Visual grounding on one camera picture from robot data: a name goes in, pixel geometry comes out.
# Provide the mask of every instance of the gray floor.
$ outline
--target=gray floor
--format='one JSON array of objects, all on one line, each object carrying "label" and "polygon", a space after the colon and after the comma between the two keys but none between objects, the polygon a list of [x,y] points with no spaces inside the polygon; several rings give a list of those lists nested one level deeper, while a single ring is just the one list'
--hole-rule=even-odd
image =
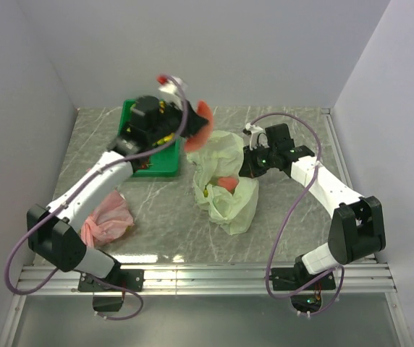
[{"label": "gray floor", "polygon": [[[336,160],[319,108],[214,107],[214,129],[242,134],[247,121],[271,111],[287,111],[306,120],[323,143],[323,164],[339,176]],[[80,109],[64,159],[55,196],[66,192],[93,166],[117,134],[121,108]],[[287,122],[296,145],[315,150],[311,134],[296,121],[274,116],[262,127]],[[118,190],[128,201],[135,227],[123,238],[105,246],[121,262],[263,262],[284,214],[302,187],[283,173],[270,171],[259,178],[258,207],[249,231],[230,236],[208,221],[207,212],[194,206],[193,167],[181,154],[180,175],[173,179],[136,179]],[[276,260],[293,261],[326,241],[330,218],[312,196],[300,203],[276,253]],[[43,264],[36,259],[37,265]]]},{"label": "gray floor", "polygon": [[[125,305],[133,303],[132,299]],[[127,314],[129,308],[120,314]],[[396,347],[384,294],[342,294],[320,316],[297,317],[266,296],[151,296],[134,319],[93,316],[89,296],[29,296],[13,346]]]}]

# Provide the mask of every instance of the green tray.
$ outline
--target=green tray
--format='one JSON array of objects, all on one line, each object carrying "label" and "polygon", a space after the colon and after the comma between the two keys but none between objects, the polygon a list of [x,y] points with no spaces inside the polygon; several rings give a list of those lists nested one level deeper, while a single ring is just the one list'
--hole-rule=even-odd
[{"label": "green tray", "polygon": [[[119,134],[122,132],[123,124],[131,118],[131,107],[134,103],[134,100],[126,100],[123,103]],[[165,150],[152,155],[149,159],[149,167],[136,171],[132,177],[174,177],[178,174],[178,166],[179,140]]]}]

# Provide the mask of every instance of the tabletop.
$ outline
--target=tabletop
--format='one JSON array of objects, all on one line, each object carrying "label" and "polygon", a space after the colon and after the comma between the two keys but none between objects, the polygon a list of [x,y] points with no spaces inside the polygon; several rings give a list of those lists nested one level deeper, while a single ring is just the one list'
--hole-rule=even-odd
[{"label": "tabletop", "polygon": [[[320,108],[213,107],[214,129],[243,137],[246,122],[273,111],[286,111],[307,121],[321,139],[322,163],[337,177],[336,158]],[[122,108],[80,108],[65,155],[55,197],[64,194],[91,168],[116,136]],[[295,145],[316,151],[315,140],[301,124],[283,116],[268,117],[261,127],[286,122]],[[135,225],[120,239],[102,250],[120,262],[264,262],[285,213],[302,186],[284,173],[270,170],[258,178],[258,204],[255,217],[244,234],[230,236],[219,225],[208,221],[193,194],[194,167],[180,153],[179,176],[174,178],[130,178],[117,190],[128,202]],[[319,202],[308,194],[297,206],[276,251],[275,260],[294,261],[327,240],[331,218]],[[37,257],[35,264],[44,264]]]}]

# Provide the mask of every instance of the pink plastic bag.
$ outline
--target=pink plastic bag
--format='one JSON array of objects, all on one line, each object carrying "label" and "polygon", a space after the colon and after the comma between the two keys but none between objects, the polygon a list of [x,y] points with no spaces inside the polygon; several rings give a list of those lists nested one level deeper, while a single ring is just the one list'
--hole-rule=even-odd
[{"label": "pink plastic bag", "polygon": [[118,239],[133,224],[127,202],[114,190],[86,218],[80,237],[87,246],[99,247]]}]

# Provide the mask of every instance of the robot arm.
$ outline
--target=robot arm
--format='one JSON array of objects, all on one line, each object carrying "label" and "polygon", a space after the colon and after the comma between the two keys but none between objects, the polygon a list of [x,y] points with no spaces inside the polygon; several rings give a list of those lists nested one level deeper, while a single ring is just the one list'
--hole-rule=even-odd
[{"label": "robot arm", "polygon": [[295,278],[309,278],[338,265],[346,265],[386,246],[381,203],[375,197],[363,197],[329,172],[306,146],[295,147],[286,124],[266,129],[246,125],[250,143],[244,147],[240,176],[259,177],[270,168],[278,168],[306,187],[318,176],[309,192],[332,218],[328,241],[296,259]]},{"label": "robot arm", "polygon": [[[184,88],[185,85],[180,79],[176,81]],[[138,98],[132,107],[131,119],[123,126],[121,134],[111,142],[94,167],[46,208],[34,205],[29,209],[27,221],[30,230],[50,215],[51,211],[63,207],[61,212],[28,238],[30,249],[61,271],[78,270],[104,279],[106,283],[116,286],[122,284],[119,276],[120,264],[110,255],[86,247],[76,231],[116,185],[145,167],[147,158],[125,161],[125,157],[152,149],[161,139],[170,136],[179,128],[182,121],[182,100],[177,87],[168,80],[159,82],[159,92],[163,100],[152,96]],[[207,125],[208,121],[197,115],[189,103],[187,115],[186,127],[181,135],[192,137]],[[116,161],[121,162],[109,168],[109,164]],[[96,172],[99,175],[90,181]],[[83,185],[86,187],[77,193],[77,189]]]}]

